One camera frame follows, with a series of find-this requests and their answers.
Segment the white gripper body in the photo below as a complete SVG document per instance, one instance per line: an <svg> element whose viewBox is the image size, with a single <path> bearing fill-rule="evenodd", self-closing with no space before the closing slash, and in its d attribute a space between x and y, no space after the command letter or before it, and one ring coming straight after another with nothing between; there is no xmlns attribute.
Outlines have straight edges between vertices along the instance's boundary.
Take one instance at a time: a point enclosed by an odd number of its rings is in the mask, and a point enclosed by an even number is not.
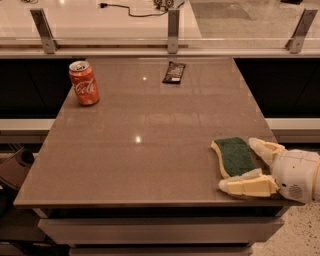
<svg viewBox="0 0 320 256"><path fill-rule="evenodd" d="M289 150L277 155L271 173L279 193L301 203L320 201L320 155L317 152Z"/></svg>

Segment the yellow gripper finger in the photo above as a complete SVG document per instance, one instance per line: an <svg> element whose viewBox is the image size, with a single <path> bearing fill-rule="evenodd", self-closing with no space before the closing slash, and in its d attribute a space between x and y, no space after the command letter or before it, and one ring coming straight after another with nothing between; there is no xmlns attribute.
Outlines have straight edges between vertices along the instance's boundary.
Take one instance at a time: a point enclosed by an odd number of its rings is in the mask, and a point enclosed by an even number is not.
<svg viewBox="0 0 320 256"><path fill-rule="evenodd" d="M269 167L272 166L279 154L286 152L286 148L283 145L258 138L250 138L249 146Z"/></svg>
<svg viewBox="0 0 320 256"><path fill-rule="evenodd" d="M232 177L221 180L218 186L230 195L250 197L270 197L279 189L268 175L259 175L254 178Z"/></svg>

